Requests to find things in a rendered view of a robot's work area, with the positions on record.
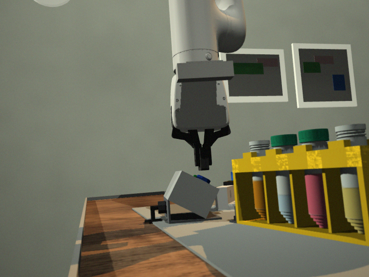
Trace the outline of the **yellow tube rack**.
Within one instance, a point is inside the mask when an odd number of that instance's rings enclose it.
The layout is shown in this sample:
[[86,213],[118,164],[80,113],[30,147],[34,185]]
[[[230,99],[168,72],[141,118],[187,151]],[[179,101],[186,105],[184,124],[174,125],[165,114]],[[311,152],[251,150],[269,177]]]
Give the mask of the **yellow tube rack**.
[[[312,145],[293,146],[294,153],[281,149],[243,153],[243,159],[232,159],[237,224],[262,227],[341,242],[369,246],[369,139],[368,145],[352,146],[350,140],[329,141],[328,149],[313,150]],[[365,234],[345,218],[341,167],[357,167]],[[327,228],[320,228],[308,213],[304,169],[322,169]],[[275,171],[289,170],[294,223],[279,211]],[[262,171],[267,220],[255,209],[252,172]]]

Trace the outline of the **beige flat mat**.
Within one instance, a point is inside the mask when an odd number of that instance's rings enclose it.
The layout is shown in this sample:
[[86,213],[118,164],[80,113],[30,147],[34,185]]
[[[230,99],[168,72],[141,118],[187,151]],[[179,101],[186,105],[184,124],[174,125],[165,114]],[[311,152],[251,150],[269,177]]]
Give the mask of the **beige flat mat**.
[[220,220],[151,222],[226,277],[369,277],[369,246]]

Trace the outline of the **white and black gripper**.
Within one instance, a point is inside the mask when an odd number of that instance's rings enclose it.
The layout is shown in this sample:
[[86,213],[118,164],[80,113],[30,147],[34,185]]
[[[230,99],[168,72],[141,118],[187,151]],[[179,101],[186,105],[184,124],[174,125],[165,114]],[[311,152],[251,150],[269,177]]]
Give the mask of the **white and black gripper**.
[[[170,110],[172,138],[185,140],[194,148],[195,166],[199,171],[209,170],[211,146],[218,138],[231,133],[223,80],[177,83],[174,75]],[[203,145],[198,132],[205,132]]]

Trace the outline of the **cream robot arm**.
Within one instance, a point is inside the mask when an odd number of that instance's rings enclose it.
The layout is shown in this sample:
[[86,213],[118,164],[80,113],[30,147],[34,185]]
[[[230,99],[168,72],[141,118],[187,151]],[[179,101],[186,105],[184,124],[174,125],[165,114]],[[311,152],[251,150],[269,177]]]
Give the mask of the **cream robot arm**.
[[231,80],[246,38],[243,0],[169,0],[173,72],[177,83]]

